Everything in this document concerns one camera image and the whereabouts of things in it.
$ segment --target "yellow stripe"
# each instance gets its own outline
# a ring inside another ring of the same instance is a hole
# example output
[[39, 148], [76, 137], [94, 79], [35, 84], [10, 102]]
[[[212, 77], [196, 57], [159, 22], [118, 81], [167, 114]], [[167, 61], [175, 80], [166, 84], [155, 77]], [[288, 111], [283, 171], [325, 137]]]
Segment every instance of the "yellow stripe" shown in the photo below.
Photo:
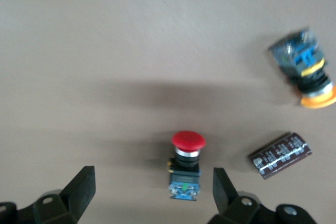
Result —
[[326, 61], [323, 58], [322, 60], [320, 60], [319, 62], [315, 63], [313, 66], [311, 66], [310, 68], [307, 68], [304, 71], [302, 71], [301, 72], [301, 76], [305, 77], [305, 76], [308, 76], [308, 75], [316, 72], [317, 70], [321, 69], [324, 66], [325, 62]]

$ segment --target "red push button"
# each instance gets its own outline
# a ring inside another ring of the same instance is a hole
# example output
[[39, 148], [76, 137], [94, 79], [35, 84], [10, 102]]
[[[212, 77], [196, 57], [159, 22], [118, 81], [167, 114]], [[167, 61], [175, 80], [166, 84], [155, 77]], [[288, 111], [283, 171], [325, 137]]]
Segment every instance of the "red push button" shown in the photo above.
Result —
[[184, 152], [194, 152], [205, 146], [205, 139], [193, 131], [180, 131], [172, 138], [173, 145]]

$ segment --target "capacitor label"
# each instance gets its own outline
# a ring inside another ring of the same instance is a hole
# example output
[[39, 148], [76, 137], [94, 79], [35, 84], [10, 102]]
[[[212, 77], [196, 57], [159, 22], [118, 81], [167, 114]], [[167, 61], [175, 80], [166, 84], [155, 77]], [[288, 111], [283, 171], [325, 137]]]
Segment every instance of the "capacitor label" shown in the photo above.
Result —
[[264, 179], [310, 155], [311, 149], [297, 133], [288, 133], [249, 155]]

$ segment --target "gray surface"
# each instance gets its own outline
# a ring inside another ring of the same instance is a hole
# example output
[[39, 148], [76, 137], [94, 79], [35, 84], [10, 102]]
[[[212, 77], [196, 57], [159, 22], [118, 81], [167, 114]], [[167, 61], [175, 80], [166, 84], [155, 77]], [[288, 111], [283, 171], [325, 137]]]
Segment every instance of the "gray surface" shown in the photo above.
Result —
[[[205, 223], [212, 168], [270, 209], [336, 219], [336, 105], [308, 110], [266, 49], [310, 25], [336, 80], [336, 0], [1, 0], [0, 199], [25, 207], [95, 165], [80, 223]], [[170, 137], [197, 131], [202, 192], [169, 199]], [[264, 181], [245, 158], [287, 131], [313, 155]]]

